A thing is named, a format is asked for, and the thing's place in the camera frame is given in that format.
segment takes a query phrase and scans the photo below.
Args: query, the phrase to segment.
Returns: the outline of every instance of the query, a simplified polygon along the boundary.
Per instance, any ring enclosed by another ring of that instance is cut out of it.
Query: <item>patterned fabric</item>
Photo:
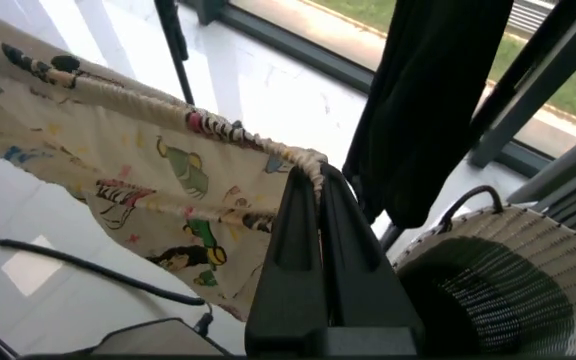
[[[288,147],[0,21],[0,157],[62,185],[121,246],[245,320]]]
[[[394,269],[426,326],[427,355],[576,355],[576,232],[508,205],[438,226]]]

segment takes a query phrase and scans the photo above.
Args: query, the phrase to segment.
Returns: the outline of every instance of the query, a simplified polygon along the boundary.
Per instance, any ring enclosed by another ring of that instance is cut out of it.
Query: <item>sidewalk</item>
[[[381,61],[379,32],[307,0],[231,0],[231,3],[369,69]],[[482,100],[492,87],[487,87]],[[516,139],[554,157],[576,145],[576,121],[539,110]]]

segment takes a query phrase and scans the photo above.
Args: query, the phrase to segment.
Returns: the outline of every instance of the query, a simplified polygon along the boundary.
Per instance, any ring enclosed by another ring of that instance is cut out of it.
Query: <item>glass pane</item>
[[[396,0],[230,0],[368,69],[381,60]],[[515,0],[482,100],[558,0]],[[576,144],[576,72],[516,135],[554,158]]]

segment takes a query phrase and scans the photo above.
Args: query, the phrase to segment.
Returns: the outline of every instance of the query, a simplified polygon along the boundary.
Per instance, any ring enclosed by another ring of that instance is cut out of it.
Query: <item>cartoon print fabric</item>
[[[240,320],[288,171],[302,167],[317,195],[325,160],[2,21],[0,158],[63,186],[117,244]]]

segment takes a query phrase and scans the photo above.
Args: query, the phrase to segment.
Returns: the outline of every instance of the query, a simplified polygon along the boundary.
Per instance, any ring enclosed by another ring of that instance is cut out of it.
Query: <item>white cloth with cartoon print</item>
[[[76,77],[59,84],[51,67]],[[188,108],[0,21],[0,157],[62,185],[118,244],[245,320],[292,165],[105,106],[82,93],[84,78]],[[179,122],[201,132],[205,114]]]

